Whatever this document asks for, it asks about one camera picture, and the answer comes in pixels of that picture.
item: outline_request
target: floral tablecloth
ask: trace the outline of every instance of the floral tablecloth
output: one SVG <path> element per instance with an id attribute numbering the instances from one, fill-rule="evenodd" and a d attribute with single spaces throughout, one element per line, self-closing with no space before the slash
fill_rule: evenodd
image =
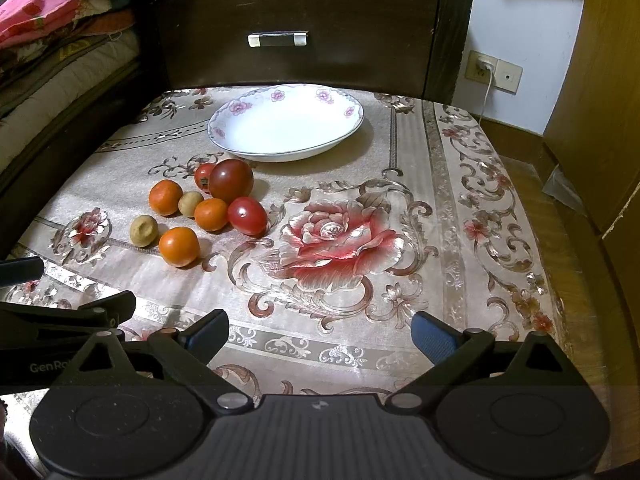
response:
<path id="1" fill-rule="evenodd" d="M 500 158 L 469 113 L 431 102 L 349 91 L 365 117 L 347 140 L 307 160 L 251 163 L 252 195 L 270 219 L 263 238 L 208 234 L 175 216 L 158 218 L 161 230 L 194 228 L 196 264 L 174 269 L 157 247 L 134 247 L 129 224 L 152 214 L 153 184 L 170 178 L 195 190 L 199 164 L 229 157 L 207 138 L 207 121 L 248 90 L 172 91 L 151 102 L 20 239 L 14 256 L 43 258 L 44 277 L 0 298 L 77 308 L 132 290 L 136 313 L 122 326 L 130 339 L 224 308 L 228 343 L 210 367 L 256 402 L 264 393 L 387 396 L 431 366 L 411 343 L 418 310 L 500 339 L 533 329 L 561 336 Z M 8 433 L 32 455 L 27 421 L 42 394 L 6 399 Z"/>

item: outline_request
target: dark red tomato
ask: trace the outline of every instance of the dark red tomato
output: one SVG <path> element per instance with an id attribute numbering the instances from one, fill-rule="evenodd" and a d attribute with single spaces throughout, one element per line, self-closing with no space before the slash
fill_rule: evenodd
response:
<path id="1" fill-rule="evenodd" d="M 209 175 L 209 192 L 231 204 L 240 196 L 248 196 L 254 188 L 254 172 L 237 158 L 228 158 L 216 164 Z"/>
<path id="2" fill-rule="evenodd" d="M 193 179 L 196 181 L 196 186 L 205 192 L 209 192 L 209 175 L 216 165 L 213 162 L 205 162 L 198 166 L 198 169 L 193 173 Z"/>
<path id="3" fill-rule="evenodd" d="M 267 229 L 267 212 L 251 197 L 236 198 L 227 214 L 231 225 L 246 235 L 260 236 Z"/>

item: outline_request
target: drawer handle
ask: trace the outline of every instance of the drawer handle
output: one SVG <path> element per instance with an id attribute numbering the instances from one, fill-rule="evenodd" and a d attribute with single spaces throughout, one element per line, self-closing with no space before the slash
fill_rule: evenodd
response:
<path id="1" fill-rule="evenodd" d="M 249 46 L 305 46 L 306 35 L 303 31 L 254 32 L 247 36 Z"/>

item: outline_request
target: folded bedding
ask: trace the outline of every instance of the folded bedding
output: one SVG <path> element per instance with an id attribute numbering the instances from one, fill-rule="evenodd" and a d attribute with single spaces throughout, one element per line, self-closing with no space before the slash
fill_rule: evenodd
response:
<path id="1" fill-rule="evenodd" d="M 7 0 L 0 6 L 0 49 L 28 43 L 111 9 L 111 0 Z"/>
<path id="2" fill-rule="evenodd" d="M 10 85 L 0 86 L 0 118 L 19 106 L 65 66 L 110 40 L 107 34 L 71 41 L 47 56 Z"/>
<path id="3" fill-rule="evenodd" d="M 131 62 L 139 53 L 138 38 L 125 30 L 87 50 L 0 120 L 0 171 L 76 99 Z"/>
<path id="4" fill-rule="evenodd" d="M 60 49 L 76 43 L 79 38 L 116 34 L 131 27 L 134 23 L 135 19 L 130 9 L 107 12 L 92 16 L 79 23 L 69 23 L 48 36 L 31 43 L 1 49 L 0 89 L 14 83 L 21 77 L 25 77 L 52 52 L 60 52 Z"/>

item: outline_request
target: white cable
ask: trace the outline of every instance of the white cable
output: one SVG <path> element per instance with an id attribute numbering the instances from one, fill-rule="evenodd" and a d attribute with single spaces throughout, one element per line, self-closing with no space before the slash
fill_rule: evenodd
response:
<path id="1" fill-rule="evenodd" d="M 484 94 L 484 102 L 482 102 L 482 112 L 480 113 L 480 119 L 478 120 L 478 126 L 482 123 L 482 118 L 484 117 L 484 108 L 486 107 L 486 99 L 489 97 L 489 90 L 491 90 L 491 85 L 494 82 L 494 66 L 488 61 L 479 61 L 478 65 L 483 70 L 489 71 L 489 86 L 486 88 L 486 93 Z"/>

